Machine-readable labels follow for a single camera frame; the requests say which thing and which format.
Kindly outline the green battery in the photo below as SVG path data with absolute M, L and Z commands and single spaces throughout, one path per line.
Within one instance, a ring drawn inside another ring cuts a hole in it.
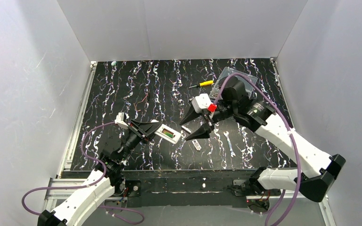
M 166 136 L 170 137 L 170 138 L 174 137 L 174 133 L 169 131 L 169 130 L 163 129 L 162 133 L 165 134 Z

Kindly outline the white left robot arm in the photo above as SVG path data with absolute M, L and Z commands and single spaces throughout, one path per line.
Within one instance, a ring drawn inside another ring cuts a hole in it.
M 95 169 L 80 186 L 70 187 L 73 193 L 62 204 L 39 214 L 39 226 L 81 226 L 108 197 L 118 195 L 120 201 L 124 201 L 133 189 L 139 189 L 136 185 L 128 185 L 122 174 L 124 161 L 133 150 L 140 143 L 148 143 L 156 136 L 169 138 L 172 143 L 179 139 L 178 135 L 156 120 L 131 120 L 129 123 L 115 120 L 113 124 L 124 129 L 124 136 L 109 137 Z

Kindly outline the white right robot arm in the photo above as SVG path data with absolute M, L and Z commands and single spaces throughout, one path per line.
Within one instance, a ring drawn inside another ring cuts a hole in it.
M 313 202 L 321 202 L 346 163 L 345 158 L 339 154 L 330 155 L 303 138 L 267 97 L 251 99 L 246 83 L 251 83 L 248 76 L 233 73 L 221 79 L 216 99 L 212 100 L 207 94 L 193 97 L 180 124 L 198 117 L 203 118 L 203 124 L 188 140 L 207 139 L 216 123 L 234 118 L 239 125 L 271 142 L 296 164 L 296 169 L 292 170 L 258 168 L 239 186 L 241 192 L 295 190 Z

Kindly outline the white remote control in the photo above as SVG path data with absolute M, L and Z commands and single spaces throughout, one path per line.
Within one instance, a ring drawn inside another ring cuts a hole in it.
M 156 131 L 155 131 L 155 135 L 160 136 L 162 139 L 172 143 L 172 144 L 176 144 L 180 138 L 181 138 L 181 133 L 162 124 Z

